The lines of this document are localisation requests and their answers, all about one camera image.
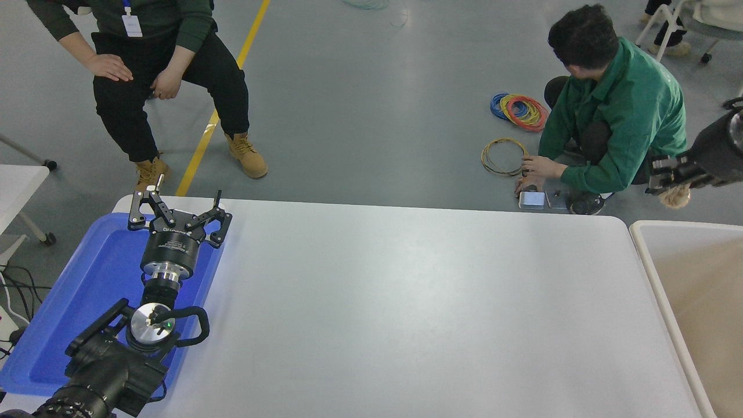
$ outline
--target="id badge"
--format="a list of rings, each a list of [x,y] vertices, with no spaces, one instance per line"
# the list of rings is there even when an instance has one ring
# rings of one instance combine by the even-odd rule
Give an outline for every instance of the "id badge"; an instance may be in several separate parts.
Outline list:
[[[124,28],[126,29],[126,35],[130,38],[141,38],[142,28],[139,26],[139,19],[133,15],[122,15],[121,19],[124,21]]]

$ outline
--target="tabletop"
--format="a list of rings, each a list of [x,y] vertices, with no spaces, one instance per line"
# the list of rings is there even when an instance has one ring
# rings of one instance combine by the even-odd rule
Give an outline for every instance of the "tabletop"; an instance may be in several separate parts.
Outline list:
[[[0,164],[0,233],[49,175],[43,166]]]
[[[222,204],[210,337],[140,417],[700,416],[619,219]]]

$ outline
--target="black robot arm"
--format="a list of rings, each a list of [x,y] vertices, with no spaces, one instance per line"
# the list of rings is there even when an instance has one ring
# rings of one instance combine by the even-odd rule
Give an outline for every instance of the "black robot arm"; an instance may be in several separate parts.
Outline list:
[[[741,101],[743,97],[725,102],[729,112],[702,129],[687,151],[653,158],[645,193],[658,195],[682,184],[700,188],[743,181],[743,108],[734,106]]]
[[[168,367],[163,360],[173,349],[198,344],[209,335],[206,311],[199,306],[175,309],[175,299],[180,279],[193,274],[200,244],[218,248],[224,242],[232,215],[219,208],[220,195],[212,209],[196,216],[168,209],[156,190],[134,193],[128,227],[149,229],[140,267],[150,278],[139,307],[126,299],[116,302],[65,351],[71,357],[67,384],[33,414],[12,410],[0,412],[0,418],[112,418],[115,408],[136,417],[148,402],[165,397]],[[155,213],[150,222],[139,210],[143,204]],[[204,227],[212,221],[219,222],[219,229],[207,237]],[[189,316],[198,318],[201,332],[179,339],[175,321]],[[121,333],[127,344],[119,341]],[[163,395],[152,398],[161,386]]]

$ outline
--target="man in green jacket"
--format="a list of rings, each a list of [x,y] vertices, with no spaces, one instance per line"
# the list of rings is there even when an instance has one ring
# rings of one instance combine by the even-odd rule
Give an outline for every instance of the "man in green jacket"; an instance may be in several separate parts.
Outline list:
[[[181,81],[207,88],[230,153],[259,179],[268,166],[247,139],[245,74],[215,33],[210,0],[27,0],[51,35],[95,76],[96,110],[118,146],[136,163],[135,190],[145,190],[168,165],[147,123],[145,100],[172,99]],[[99,32],[88,44],[62,8],[89,6]]]
[[[647,183],[649,156],[686,150],[684,96],[661,64],[617,38],[599,4],[567,13],[552,26],[548,41],[571,76],[545,88],[552,112],[539,155],[524,157],[528,175],[516,192],[526,184],[541,189],[545,179],[560,179],[582,192],[570,211],[593,215],[613,193]],[[554,161],[571,139],[584,165]]]

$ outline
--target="chair wheel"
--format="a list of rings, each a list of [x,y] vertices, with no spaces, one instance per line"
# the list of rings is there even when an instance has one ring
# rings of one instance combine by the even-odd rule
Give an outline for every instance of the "chair wheel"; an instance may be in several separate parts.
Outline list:
[[[46,234],[46,239],[42,241],[42,244],[46,245],[47,247],[51,247],[56,243],[56,237],[51,232]]]
[[[47,167],[49,171],[56,170],[56,161],[53,160],[44,160],[44,164],[42,164],[44,167]]]

